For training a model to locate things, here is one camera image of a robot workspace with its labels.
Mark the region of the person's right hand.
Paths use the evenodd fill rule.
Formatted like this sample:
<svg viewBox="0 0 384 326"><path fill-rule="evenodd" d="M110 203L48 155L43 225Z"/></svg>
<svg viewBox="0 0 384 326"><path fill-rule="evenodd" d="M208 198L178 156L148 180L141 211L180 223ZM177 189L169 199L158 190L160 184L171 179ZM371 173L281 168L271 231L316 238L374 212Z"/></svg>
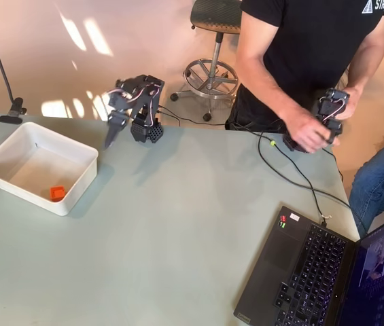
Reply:
<svg viewBox="0 0 384 326"><path fill-rule="evenodd" d="M308 112L299 113L286 125L291 138L307 153L314 153L329 145L340 144L339 139L332 136L331 130Z"/></svg>

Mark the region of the person's left hand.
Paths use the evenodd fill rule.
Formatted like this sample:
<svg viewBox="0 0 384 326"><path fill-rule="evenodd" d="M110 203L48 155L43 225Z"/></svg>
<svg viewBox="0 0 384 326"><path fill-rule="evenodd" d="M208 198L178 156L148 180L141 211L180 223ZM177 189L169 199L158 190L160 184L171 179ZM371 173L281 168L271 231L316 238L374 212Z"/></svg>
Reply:
<svg viewBox="0 0 384 326"><path fill-rule="evenodd" d="M349 119L355 112L357 104L363 93L363 88L361 87L345 87L343 89L349 95L349 100L346 104L345 110L337 115L338 120Z"/></svg>

